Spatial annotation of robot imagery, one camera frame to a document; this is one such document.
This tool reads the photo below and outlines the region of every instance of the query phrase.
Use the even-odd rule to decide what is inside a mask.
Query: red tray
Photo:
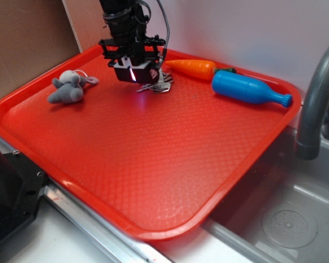
[[[287,126],[301,106],[296,88],[238,68],[290,108],[215,94],[211,83],[174,72],[170,92],[137,93],[93,47],[0,101],[0,136],[129,235],[156,240],[199,225]],[[193,58],[169,51],[167,59]],[[100,83],[84,99],[51,105],[51,80],[80,69]]]

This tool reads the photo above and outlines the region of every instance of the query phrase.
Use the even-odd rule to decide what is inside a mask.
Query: stainless steel sink
[[[294,140],[287,128],[204,224],[256,262],[329,262],[329,141],[303,161]]]

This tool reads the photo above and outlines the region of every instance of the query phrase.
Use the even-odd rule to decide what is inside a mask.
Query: cardboard
[[[111,37],[99,0],[63,0],[80,51]]]
[[[0,98],[78,53],[60,0],[0,1]]]

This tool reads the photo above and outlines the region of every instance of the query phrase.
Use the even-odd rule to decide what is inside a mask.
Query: tray rim
[[[169,50],[168,53],[177,56],[187,56],[184,53],[177,52],[174,50]],[[8,94],[4,98],[0,99],[0,118],[4,116],[6,112],[8,112],[13,106],[21,103],[25,99],[29,98],[31,95],[39,92],[40,90],[44,89],[47,85],[51,84],[51,80],[53,77],[59,76],[65,70],[70,69],[70,65],[73,67],[79,67],[84,65],[86,62],[100,56],[102,54],[102,49],[99,45],[95,45],[88,50],[84,51],[76,55],[75,57],[65,61],[64,63],[60,64],[59,66],[49,70],[48,72],[42,74],[41,76],[37,77],[36,79],[28,82],[27,84],[23,85],[16,91]],[[196,56],[189,55],[192,59],[202,59]],[[231,67],[226,64],[217,63],[218,66],[222,67]],[[277,85],[282,86],[284,91],[287,90],[293,96],[293,101],[291,106],[288,108],[287,112],[284,114],[281,121],[275,125],[271,131],[265,135],[262,141],[258,144],[256,148],[254,148],[250,154],[244,159],[244,161],[227,177],[227,180],[221,185],[202,206],[201,208],[184,224],[181,224],[175,228],[166,229],[162,231],[153,231],[153,230],[146,230],[139,226],[135,227],[135,224],[130,224],[130,219],[126,218],[123,214],[115,210],[109,204],[99,200],[98,198],[92,198],[92,194],[85,189],[73,184],[72,186],[69,185],[67,190],[75,195],[78,199],[81,199],[80,196],[83,196],[81,199],[91,199],[92,203],[88,203],[88,205],[95,210],[98,214],[105,217],[101,212],[105,209],[105,206],[111,209],[111,214],[117,216],[118,220],[114,222],[110,220],[111,223],[115,224],[118,228],[122,231],[126,232],[129,235],[132,235],[135,238],[139,238],[145,241],[154,241],[154,240],[162,240],[162,239],[169,239],[172,237],[179,236],[190,229],[200,225],[205,218],[209,215],[209,213],[214,209],[217,203],[223,199],[223,197],[229,192],[230,189],[243,177],[243,175],[248,171],[249,167],[253,165],[255,160],[257,160],[262,153],[269,147],[269,145],[279,136],[279,134],[287,127],[289,122],[293,119],[293,117],[298,113],[299,109],[301,108],[301,96],[297,90],[297,88],[281,79],[277,79],[274,77],[266,76],[260,73],[252,72],[249,70],[244,70],[242,68],[235,67],[238,72],[245,76],[250,76],[254,78],[258,78],[260,80],[266,81],[268,83],[274,83]],[[6,131],[3,127],[0,126],[0,137],[10,143],[14,148],[19,149],[21,152],[26,154],[30,159],[36,162],[38,165],[45,167],[48,164],[48,161],[39,156],[38,153],[29,147],[29,145],[23,144],[21,141],[16,139],[10,132]],[[58,173],[65,178],[70,178],[69,175],[65,174],[63,171],[59,170],[54,165],[50,165],[50,169],[48,169],[49,174]]]

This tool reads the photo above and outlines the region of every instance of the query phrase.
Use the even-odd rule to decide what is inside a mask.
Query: stuffed mouse toy
[[[59,79],[53,79],[53,85],[57,91],[48,97],[48,102],[57,104],[80,101],[84,96],[83,87],[87,83],[96,85],[99,80],[95,77],[87,77],[86,74],[85,77],[81,76],[77,70],[67,70],[61,74]]]

